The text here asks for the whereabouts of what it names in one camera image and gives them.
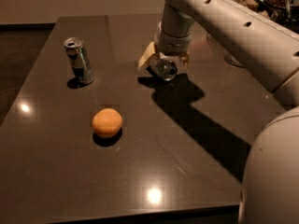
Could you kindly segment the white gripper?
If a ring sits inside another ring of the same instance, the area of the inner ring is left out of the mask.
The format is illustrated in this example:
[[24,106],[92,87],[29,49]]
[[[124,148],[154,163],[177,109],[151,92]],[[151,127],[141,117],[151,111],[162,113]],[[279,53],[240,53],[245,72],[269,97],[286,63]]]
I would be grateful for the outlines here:
[[158,23],[155,34],[155,42],[152,41],[146,47],[144,53],[141,55],[137,70],[147,68],[151,60],[158,60],[160,52],[165,55],[178,55],[180,62],[186,70],[190,69],[190,53],[187,52],[191,44],[192,35],[183,37],[168,35],[162,28],[162,23]]

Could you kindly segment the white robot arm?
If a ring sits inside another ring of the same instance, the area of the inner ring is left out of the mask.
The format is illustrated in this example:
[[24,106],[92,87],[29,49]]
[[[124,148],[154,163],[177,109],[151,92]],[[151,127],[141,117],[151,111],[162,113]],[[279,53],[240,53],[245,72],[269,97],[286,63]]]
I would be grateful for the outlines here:
[[255,140],[243,177],[239,224],[299,224],[299,37],[232,0],[164,0],[163,19],[139,68],[189,61],[198,22],[286,112]]

